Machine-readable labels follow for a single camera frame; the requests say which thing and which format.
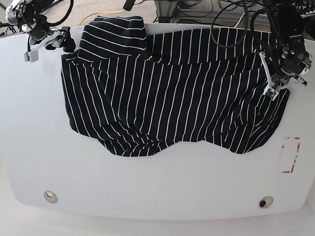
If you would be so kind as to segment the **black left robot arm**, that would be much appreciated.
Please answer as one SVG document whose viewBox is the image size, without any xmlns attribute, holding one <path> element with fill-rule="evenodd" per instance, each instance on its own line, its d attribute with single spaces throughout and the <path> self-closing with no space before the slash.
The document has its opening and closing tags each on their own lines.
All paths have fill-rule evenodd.
<svg viewBox="0 0 315 236">
<path fill-rule="evenodd" d="M 259 56 L 267 78 L 263 94 L 275 100 L 283 89 L 297 84 L 307 85 L 303 76 L 310 70 L 313 58 L 306 51 L 302 36 L 303 18 L 292 2 L 270 5 L 266 13 L 277 41 L 273 46 L 268 45 Z"/>
</svg>

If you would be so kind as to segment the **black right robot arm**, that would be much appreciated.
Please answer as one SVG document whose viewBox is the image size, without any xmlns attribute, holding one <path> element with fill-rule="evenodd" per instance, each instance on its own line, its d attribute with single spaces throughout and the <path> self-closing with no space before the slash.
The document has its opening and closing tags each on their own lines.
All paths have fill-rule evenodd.
<svg viewBox="0 0 315 236">
<path fill-rule="evenodd" d="M 50 23 L 43 11 L 58 3 L 57 0 L 14 0 L 5 9 L 5 18 L 9 25 L 17 26 L 21 32 L 28 35 L 25 61 L 38 60 L 38 50 L 63 48 L 66 53 L 74 52 L 76 44 L 71 37 L 70 27 L 56 29 L 70 15 L 74 1 L 70 1 L 65 15 L 57 22 Z"/>
</svg>

